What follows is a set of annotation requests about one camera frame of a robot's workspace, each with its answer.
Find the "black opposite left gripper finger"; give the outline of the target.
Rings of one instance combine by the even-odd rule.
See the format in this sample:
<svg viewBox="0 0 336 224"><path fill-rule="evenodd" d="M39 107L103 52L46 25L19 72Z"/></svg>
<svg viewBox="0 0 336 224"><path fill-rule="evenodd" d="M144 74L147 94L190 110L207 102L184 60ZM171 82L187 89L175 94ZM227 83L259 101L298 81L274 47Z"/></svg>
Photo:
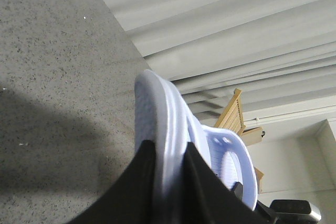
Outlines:
<svg viewBox="0 0 336 224"><path fill-rule="evenodd" d="M240 200L243 198L243 185L240 182L234 183L232 187L232 193ZM279 218L277 217L276 213L259 200L257 201L256 208L254 210L257 214L259 214L263 219L266 221L278 221Z"/></svg>

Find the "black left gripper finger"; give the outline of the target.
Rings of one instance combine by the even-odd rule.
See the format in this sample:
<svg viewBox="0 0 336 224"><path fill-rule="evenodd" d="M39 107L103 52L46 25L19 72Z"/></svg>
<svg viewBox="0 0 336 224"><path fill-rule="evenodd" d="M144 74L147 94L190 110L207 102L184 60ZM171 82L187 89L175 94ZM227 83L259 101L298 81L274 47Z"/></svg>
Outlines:
<svg viewBox="0 0 336 224"><path fill-rule="evenodd" d="M182 223L267 223L249 209L213 173L195 145L183 158Z"/></svg>
<svg viewBox="0 0 336 224"><path fill-rule="evenodd" d="M150 223L155 160L154 143L142 141L118 180L69 223Z"/></svg>

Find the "black silver opposite gripper body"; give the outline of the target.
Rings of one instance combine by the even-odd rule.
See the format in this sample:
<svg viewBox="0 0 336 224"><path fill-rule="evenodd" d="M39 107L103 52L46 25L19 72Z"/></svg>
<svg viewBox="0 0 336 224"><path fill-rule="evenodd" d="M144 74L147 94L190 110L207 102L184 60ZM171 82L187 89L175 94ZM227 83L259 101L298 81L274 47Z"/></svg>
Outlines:
<svg viewBox="0 0 336 224"><path fill-rule="evenodd" d="M319 208L307 200L276 199L270 208L285 223L318 223L322 219Z"/></svg>

